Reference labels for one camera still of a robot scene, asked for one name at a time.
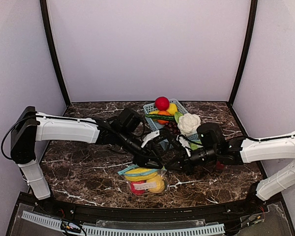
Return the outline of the red toy strawberry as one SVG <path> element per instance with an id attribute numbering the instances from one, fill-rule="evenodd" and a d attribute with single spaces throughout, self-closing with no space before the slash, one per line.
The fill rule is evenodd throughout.
<path id="1" fill-rule="evenodd" d="M 143 189 L 143 190 L 138 190 L 135 188 L 135 184 L 142 184 L 142 183 L 145 183 L 145 181 L 137 181 L 137 182 L 130 182 L 130 191 L 131 193 L 133 193 L 134 195 L 136 196 L 140 196 L 142 194 L 144 194 L 146 191 Z"/>

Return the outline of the yellow toy lemon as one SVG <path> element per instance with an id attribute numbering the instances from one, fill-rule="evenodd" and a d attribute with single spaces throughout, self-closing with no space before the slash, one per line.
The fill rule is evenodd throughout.
<path id="1" fill-rule="evenodd" d="M 175 103 L 170 103 L 168 109 L 166 110 L 171 116 L 174 116 L 178 112 L 177 105 Z"/>

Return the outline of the white toy cauliflower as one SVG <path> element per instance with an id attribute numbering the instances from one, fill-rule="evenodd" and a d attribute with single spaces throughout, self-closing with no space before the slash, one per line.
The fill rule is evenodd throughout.
<path id="1" fill-rule="evenodd" d="M 176 112 L 174 118 L 177 122 L 178 129 L 183 135 L 194 133 L 201 125 L 201 119 L 196 114 L 186 113 L 183 115 L 180 112 Z"/>

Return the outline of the clear zip bag blue zipper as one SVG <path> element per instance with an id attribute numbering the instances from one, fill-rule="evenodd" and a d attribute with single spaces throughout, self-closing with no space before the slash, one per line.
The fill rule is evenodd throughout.
<path id="1" fill-rule="evenodd" d="M 207 171 L 209 173 L 217 172 L 217 171 L 222 171 L 225 168 L 225 165 L 220 163 L 219 161 L 210 161 L 208 163 L 205 163 L 201 168 L 204 171 Z"/>

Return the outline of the dark purple toy grapes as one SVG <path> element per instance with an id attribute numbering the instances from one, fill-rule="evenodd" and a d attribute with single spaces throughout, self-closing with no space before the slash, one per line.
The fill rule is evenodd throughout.
<path id="1" fill-rule="evenodd" d="M 173 135 L 179 135 L 180 134 L 180 130 L 177 126 L 176 122 L 168 122 L 164 125 L 164 128 L 168 129 L 169 132 Z"/>

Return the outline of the blue perforated plastic basket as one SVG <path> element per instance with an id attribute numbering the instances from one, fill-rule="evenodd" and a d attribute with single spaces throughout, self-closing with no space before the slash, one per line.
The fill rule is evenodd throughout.
<path id="1" fill-rule="evenodd" d="M 154 103 L 143 106 L 145 119 L 152 131 L 159 130 L 166 125 L 172 124 L 173 134 L 179 134 L 177 127 L 179 118 L 189 112 L 177 99 L 167 99 L 159 97 Z"/>

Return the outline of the yellow toy corn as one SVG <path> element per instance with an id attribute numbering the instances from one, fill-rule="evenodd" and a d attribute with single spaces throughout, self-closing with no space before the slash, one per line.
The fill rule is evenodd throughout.
<path id="1" fill-rule="evenodd" d="M 147 168 L 135 168 L 124 173 L 124 177 L 128 181 L 142 181 L 148 180 L 158 175 L 158 171 L 155 169 Z"/>

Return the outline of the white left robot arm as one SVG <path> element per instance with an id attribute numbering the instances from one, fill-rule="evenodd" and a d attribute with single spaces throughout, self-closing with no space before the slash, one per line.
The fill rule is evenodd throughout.
<path id="1" fill-rule="evenodd" d="M 133 163 L 139 167 L 162 169 L 161 155 L 150 143 L 160 136 L 160 131 L 147 134 L 143 140 L 134 134 L 143 121 L 129 108 L 110 119 L 91 119 L 52 116 L 28 106 L 5 135 L 10 137 L 10 154 L 4 157 L 18 165 L 35 197 L 45 200 L 52 196 L 52 191 L 36 159 L 36 142 L 58 140 L 118 145 L 134 156 Z"/>

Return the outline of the green toy cucumber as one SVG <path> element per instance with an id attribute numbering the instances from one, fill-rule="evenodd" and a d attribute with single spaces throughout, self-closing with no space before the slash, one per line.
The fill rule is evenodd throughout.
<path id="1" fill-rule="evenodd" d="M 145 114 L 146 118 L 155 120 L 166 120 L 166 121 L 176 121 L 174 116 L 162 116 L 158 114 Z"/>

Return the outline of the green toy apple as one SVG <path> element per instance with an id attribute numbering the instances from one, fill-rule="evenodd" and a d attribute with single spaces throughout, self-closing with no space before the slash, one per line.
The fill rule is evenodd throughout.
<path id="1" fill-rule="evenodd" d="M 192 149 L 192 150 L 196 150 L 196 149 L 198 149 L 199 147 L 201 147 L 200 145 L 197 145 L 197 144 L 194 144 L 194 143 L 190 143 L 190 148 Z"/>

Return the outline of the red toy tomato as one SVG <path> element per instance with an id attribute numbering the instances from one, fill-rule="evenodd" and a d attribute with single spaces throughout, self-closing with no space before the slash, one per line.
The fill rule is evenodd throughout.
<path id="1" fill-rule="evenodd" d="M 156 108 L 160 111 L 166 111 L 170 106 L 168 98 L 164 96 L 158 97 L 154 103 Z"/>

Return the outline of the black left frame post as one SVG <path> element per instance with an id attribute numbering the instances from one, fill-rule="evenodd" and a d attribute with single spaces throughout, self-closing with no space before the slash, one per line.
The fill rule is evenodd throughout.
<path id="1" fill-rule="evenodd" d="M 64 100 L 66 107 L 69 107 L 71 105 L 71 101 L 70 101 L 69 94 L 68 94 L 68 91 L 67 91 L 67 88 L 65 85 L 65 81 L 64 81 L 62 71 L 60 68 L 58 55 L 56 52 L 56 46 L 55 46 L 55 42 L 54 42 L 54 38 L 53 38 L 47 1 L 40 0 L 39 3 L 40 3 L 41 16 L 42 16 L 45 36 L 46 36 L 46 40 L 47 40 L 47 44 L 48 44 L 49 54 L 50 54 L 50 57 L 52 60 L 52 64 L 53 64 L 54 72 L 55 72 L 56 79 L 58 82 L 58 86 L 61 91 L 61 95 L 62 95 L 62 98 Z"/>

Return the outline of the red toy apple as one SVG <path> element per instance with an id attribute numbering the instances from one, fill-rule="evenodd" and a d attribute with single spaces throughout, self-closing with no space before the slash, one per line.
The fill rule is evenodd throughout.
<path id="1" fill-rule="evenodd" d="M 224 167 L 225 167 L 224 164 L 220 163 L 219 161 L 216 162 L 216 165 L 215 165 L 216 170 L 219 170 L 219 171 L 224 170 Z"/>

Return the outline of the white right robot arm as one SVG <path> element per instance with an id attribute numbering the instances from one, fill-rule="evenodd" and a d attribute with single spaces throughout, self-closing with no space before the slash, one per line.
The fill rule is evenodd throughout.
<path id="1" fill-rule="evenodd" d="M 262 160 L 291 159 L 291 162 L 272 176 L 253 183 L 247 201 L 262 203 L 295 184 L 295 131 L 283 136 L 251 138 L 248 136 L 226 140 L 216 123 L 205 123 L 197 128 L 201 147 L 191 150 L 190 141 L 178 137 L 180 154 L 165 168 L 188 175 L 196 166 L 219 162 L 224 165 L 242 165 Z"/>

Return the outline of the black front frame rail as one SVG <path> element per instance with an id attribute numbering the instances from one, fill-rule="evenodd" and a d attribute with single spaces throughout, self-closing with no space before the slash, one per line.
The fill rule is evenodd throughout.
<path id="1" fill-rule="evenodd" d="M 56 199 L 39 202 L 32 194 L 21 192 L 14 206 L 7 236 L 18 236 L 23 230 L 24 223 L 20 218 L 23 209 L 43 213 L 47 216 L 63 216 L 76 223 L 96 224 L 99 221 L 117 223 L 118 226 L 129 227 L 130 224 L 153 224 L 156 228 L 177 228 L 182 223 L 224 224 L 226 234 L 236 233 L 256 236 L 294 236 L 295 228 L 281 194 L 276 194 L 266 203 L 255 209 L 253 213 L 244 211 L 245 200 L 232 201 L 222 204 L 210 204 L 193 207 L 170 208 L 120 208 L 92 206 Z"/>

